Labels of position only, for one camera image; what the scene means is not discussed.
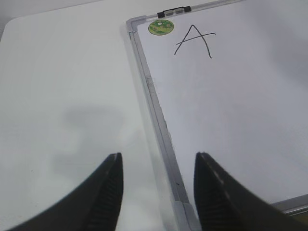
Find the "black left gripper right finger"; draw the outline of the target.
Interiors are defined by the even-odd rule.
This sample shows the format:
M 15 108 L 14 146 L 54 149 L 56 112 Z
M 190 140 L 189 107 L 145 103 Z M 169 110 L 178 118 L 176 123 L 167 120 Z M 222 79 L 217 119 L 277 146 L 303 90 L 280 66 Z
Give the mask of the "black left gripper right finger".
M 208 153 L 197 153 L 194 200 L 204 231 L 306 231 L 307 225 L 267 204 Z

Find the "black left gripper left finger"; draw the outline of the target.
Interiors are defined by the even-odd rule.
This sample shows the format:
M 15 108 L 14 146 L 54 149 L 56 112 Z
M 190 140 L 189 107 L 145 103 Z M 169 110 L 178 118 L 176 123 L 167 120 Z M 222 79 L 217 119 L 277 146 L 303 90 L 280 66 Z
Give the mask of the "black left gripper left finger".
M 121 153 L 110 154 L 62 200 L 13 231 L 114 231 L 123 198 Z

